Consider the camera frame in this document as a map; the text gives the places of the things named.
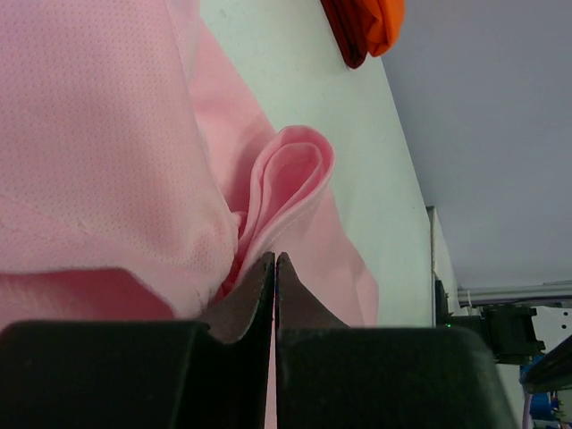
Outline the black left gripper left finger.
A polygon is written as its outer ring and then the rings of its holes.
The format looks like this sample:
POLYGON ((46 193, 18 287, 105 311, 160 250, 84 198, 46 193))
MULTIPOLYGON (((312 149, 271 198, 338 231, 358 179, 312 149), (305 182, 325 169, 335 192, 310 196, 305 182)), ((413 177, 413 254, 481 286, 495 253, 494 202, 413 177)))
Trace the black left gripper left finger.
POLYGON ((261 428, 274 256, 195 320, 24 321, 1 333, 4 428, 261 428))

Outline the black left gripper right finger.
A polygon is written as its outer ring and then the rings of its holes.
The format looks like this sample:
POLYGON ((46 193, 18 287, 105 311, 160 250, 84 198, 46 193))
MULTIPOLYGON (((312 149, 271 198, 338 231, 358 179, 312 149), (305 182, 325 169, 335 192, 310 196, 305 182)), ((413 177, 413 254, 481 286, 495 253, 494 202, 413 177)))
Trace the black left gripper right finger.
POLYGON ((513 428, 490 351, 445 328, 353 328, 276 262, 281 428, 513 428))

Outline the pink t shirt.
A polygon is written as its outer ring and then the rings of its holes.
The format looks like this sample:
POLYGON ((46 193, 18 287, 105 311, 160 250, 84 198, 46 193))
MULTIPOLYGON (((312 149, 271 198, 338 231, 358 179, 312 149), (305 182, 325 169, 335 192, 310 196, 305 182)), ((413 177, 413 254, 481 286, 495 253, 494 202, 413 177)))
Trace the pink t shirt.
POLYGON ((343 323, 378 288, 341 225, 335 153, 275 130, 195 1, 1 4, 1 333, 195 320, 274 256, 343 323))

